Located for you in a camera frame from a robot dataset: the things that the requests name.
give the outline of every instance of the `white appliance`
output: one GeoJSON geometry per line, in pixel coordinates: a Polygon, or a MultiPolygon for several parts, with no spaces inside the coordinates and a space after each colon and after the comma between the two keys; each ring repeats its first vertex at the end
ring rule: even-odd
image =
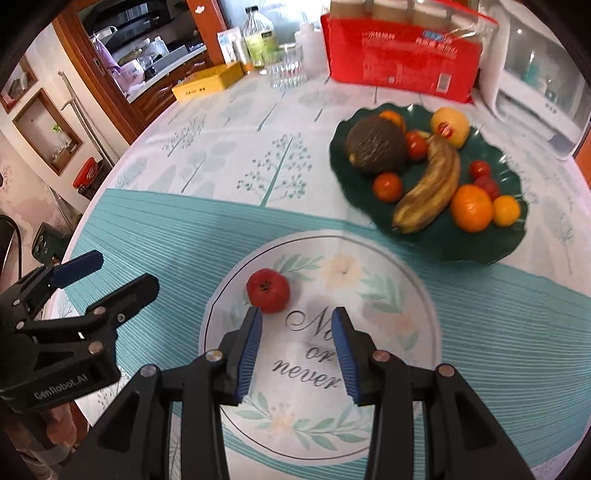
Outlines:
{"type": "Polygon", "coordinates": [[[552,31],[527,7],[500,0],[499,22],[480,72],[482,96],[496,117],[526,128],[556,156],[572,155],[591,117],[591,90],[552,31]]]}

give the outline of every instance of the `yellow box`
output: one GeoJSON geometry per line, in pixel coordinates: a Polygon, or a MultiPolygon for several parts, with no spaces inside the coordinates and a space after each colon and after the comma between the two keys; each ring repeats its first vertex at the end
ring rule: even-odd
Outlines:
{"type": "Polygon", "coordinates": [[[218,65],[189,75],[182,83],[173,87],[173,93],[179,102],[184,102],[191,98],[221,92],[242,77],[244,72],[240,63],[218,65]]]}

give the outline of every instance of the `cardboard box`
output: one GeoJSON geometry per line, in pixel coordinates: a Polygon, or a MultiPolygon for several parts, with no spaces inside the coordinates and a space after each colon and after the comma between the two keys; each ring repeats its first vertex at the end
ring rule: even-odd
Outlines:
{"type": "Polygon", "coordinates": [[[469,101],[481,44],[370,18],[321,21],[334,80],[469,101]]]}
{"type": "Polygon", "coordinates": [[[173,87],[174,96],[179,102],[192,98],[221,92],[244,77],[240,63],[218,65],[189,75],[181,84],[173,87]]]}

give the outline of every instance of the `glass cup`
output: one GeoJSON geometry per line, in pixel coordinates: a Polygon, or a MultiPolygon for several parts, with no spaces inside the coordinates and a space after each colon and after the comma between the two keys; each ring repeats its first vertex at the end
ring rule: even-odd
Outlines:
{"type": "Polygon", "coordinates": [[[307,80],[301,46],[280,45],[276,50],[263,52],[263,59],[273,88],[297,87],[307,80]]]}

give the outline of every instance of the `red object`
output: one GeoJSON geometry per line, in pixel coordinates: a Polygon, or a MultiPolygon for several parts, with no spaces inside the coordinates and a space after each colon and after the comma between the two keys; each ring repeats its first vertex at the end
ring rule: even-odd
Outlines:
{"type": "Polygon", "coordinates": [[[394,203],[399,201],[404,195],[402,180],[395,173],[387,171],[381,173],[374,180],[374,195],[382,202],[394,203]]]}
{"type": "Polygon", "coordinates": [[[421,161],[427,156],[427,141],[417,132],[406,134],[408,156],[412,161],[421,161]]]}
{"type": "Polygon", "coordinates": [[[479,177],[490,177],[491,166],[484,160],[475,160],[470,163],[470,176],[472,180],[476,180],[479,177]]]}
{"type": "Polygon", "coordinates": [[[84,166],[82,167],[82,170],[80,170],[80,173],[78,174],[78,176],[74,180],[74,183],[72,184],[72,186],[76,190],[79,188],[87,187],[95,179],[98,171],[99,171],[99,164],[95,161],[95,159],[93,157],[90,157],[86,161],[84,166]]]}
{"type": "Polygon", "coordinates": [[[279,272],[263,268],[248,279],[246,293],[251,304],[263,313],[278,313],[290,301],[290,284],[279,272]]]}
{"type": "Polygon", "coordinates": [[[476,180],[474,180],[474,185],[480,187],[482,190],[487,192],[491,200],[495,200],[499,196],[501,196],[501,190],[497,182],[495,182],[495,180],[492,177],[478,177],[476,180]]]}
{"type": "Polygon", "coordinates": [[[323,15],[321,22],[334,80],[470,101],[480,44],[416,25],[369,18],[323,15]]]}

